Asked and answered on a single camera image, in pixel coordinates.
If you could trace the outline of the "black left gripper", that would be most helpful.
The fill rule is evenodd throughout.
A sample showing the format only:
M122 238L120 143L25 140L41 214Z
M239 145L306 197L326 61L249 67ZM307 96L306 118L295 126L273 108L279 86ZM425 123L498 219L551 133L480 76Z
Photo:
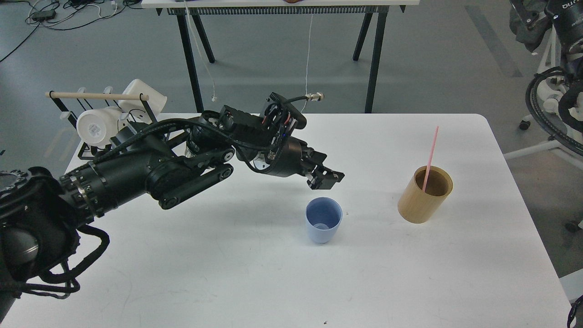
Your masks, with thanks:
M323 166L327 154L315 151L300 139L291 137L284 144L275 159L266 155L257 155L253 164L261 174L277 177L289 177L295 174L304 176L312 190L329 190L340 183L345 174Z

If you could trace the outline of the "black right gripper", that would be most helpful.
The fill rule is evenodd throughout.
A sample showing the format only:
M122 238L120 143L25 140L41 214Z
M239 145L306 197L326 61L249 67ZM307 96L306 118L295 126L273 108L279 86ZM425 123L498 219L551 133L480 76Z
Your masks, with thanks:
M539 48L552 25L563 52L567 54L582 52L581 0L511 0L510 4L512 9L509 13L509 27L516 36L516 41L523 44L528 51Z

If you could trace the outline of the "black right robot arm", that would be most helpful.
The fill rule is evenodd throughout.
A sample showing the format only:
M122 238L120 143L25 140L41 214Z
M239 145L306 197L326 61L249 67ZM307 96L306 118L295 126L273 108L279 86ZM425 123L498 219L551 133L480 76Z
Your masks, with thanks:
M536 122L557 147L582 155L583 3L580 0L512 0L509 27L534 53L548 41L527 86L529 114L519 129Z

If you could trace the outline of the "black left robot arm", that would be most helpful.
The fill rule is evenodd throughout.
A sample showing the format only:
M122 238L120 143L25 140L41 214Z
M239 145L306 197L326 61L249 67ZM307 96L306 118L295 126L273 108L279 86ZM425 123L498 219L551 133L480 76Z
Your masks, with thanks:
M292 137L306 123L290 104L269 104L260 115L223 106L132 124L109 151L58 179L40 166L1 172L1 316L23 293L63 299L79 291L77 276L110 243L94 219L144 194L173 208L230 177L233 157L259 174L297 174L313 190L331 189L344 173Z

